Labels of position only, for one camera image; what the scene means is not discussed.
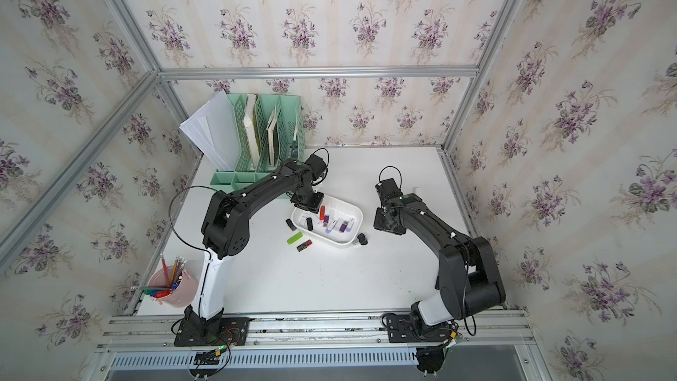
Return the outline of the small black usb drive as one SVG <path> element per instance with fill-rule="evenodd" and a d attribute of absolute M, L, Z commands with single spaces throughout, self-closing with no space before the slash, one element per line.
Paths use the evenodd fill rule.
<path fill-rule="evenodd" d="M 294 225 L 294 222 L 292 222 L 291 219 L 286 220 L 287 227 L 291 229 L 292 231 L 295 231 L 297 229 L 296 225 Z"/>

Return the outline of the white storage box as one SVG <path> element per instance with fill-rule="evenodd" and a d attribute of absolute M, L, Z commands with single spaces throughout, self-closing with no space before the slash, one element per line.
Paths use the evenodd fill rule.
<path fill-rule="evenodd" d="M 311 240 L 346 248 L 356 242 L 364 215 L 358 206 L 325 195 L 317 212 L 295 208 L 290 220 Z"/>

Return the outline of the green usb drive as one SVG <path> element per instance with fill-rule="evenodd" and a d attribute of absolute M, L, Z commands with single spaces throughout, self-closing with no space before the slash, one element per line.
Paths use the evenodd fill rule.
<path fill-rule="evenodd" d="M 298 232 L 287 239 L 287 244 L 293 244 L 303 238 L 303 233 Z"/>

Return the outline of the red black swivel usb drive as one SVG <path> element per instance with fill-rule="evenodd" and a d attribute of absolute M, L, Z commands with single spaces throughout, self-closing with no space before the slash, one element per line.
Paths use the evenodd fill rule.
<path fill-rule="evenodd" d="M 313 242 L 311 240 L 307 240 L 306 242 L 298 245 L 297 250 L 298 252 L 303 252 L 304 250 L 308 249 L 311 245 L 313 245 Z"/>

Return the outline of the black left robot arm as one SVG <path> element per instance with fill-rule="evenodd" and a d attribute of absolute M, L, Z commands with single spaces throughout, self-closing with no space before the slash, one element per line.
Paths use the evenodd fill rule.
<path fill-rule="evenodd" d="M 317 212 L 324 194 L 316 190 L 328 175 L 329 164 L 318 155 L 306 161 L 289 159 L 272 173 L 241 190 L 218 190 L 211 197 L 201 227 L 206 249 L 192 312 L 210 321 L 223 312 L 223 285 L 234 257 L 250 241 L 250 219 L 278 197 L 289 193 L 294 207 Z"/>

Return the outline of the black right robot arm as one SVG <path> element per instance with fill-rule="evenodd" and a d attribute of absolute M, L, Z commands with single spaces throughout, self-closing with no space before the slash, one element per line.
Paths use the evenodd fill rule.
<path fill-rule="evenodd" d="M 397 236 L 418 236 L 438 259 L 435 294 L 412 306 L 414 329 L 472 317 L 505 302 L 495 252 L 482 237 L 470 237 L 433 213 L 417 195 L 405 194 L 394 179 L 377 183 L 380 202 L 374 229 Z"/>

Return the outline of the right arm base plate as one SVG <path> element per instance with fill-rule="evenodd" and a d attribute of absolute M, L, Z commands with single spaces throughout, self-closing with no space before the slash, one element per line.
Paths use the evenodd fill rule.
<path fill-rule="evenodd" d="M 398 315 L 387 312 L 381 316 L 381 324 L 387 331 L 390 343 L 444 343 L 458 334 L 456 321 L 446 321 L 428 326 L 414 312 Z"/>

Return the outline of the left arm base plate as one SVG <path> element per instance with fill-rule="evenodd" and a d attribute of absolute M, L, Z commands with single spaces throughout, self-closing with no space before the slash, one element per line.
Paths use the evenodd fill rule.
<path fill-rule="evenodd" d="M 175 347 L 243 346 L 250 327 L 248 317 L 222 317 L 205 324 L 195 319 L 181 320 L 176 329 Z"/>

